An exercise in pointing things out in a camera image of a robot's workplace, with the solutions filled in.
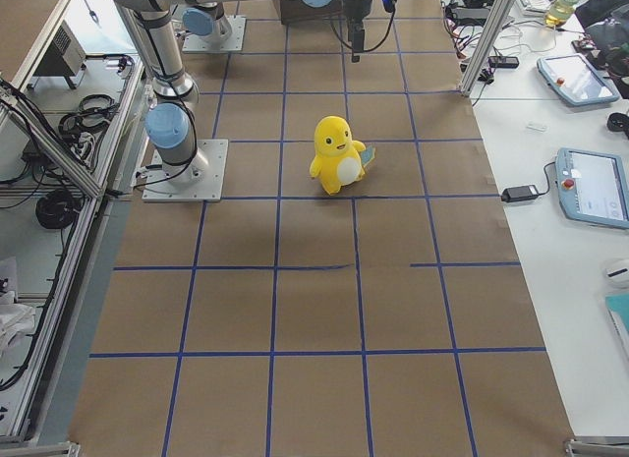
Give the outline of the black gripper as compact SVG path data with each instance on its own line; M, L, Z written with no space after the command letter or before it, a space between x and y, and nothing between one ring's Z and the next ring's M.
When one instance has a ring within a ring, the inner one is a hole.
M359 63L365 46L364 18L372 10L372 0L342 0L343 14L346 19L347 34L351 50L351 62Z

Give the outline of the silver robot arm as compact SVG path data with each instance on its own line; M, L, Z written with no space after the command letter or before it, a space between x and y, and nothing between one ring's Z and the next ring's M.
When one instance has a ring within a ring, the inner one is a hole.
M207 42L222 42L233 33L222 2L190 6L183 12L182 22L187 31Z
M151 70L151 86L156 106L148 111L144 127L161 157L166 175L159 182L186 187L194 184L208 166L197 136L195 105L198 87L183 64L175 38L171 8L188 5L204 10L229 1L254 0L113 0L119 11L129 15L127 31L139 47L143 63ZM332 0L301 0L312 8ZM365 51L364 19L372 10L372 0L341 0L346 18L350 48L354 55Z

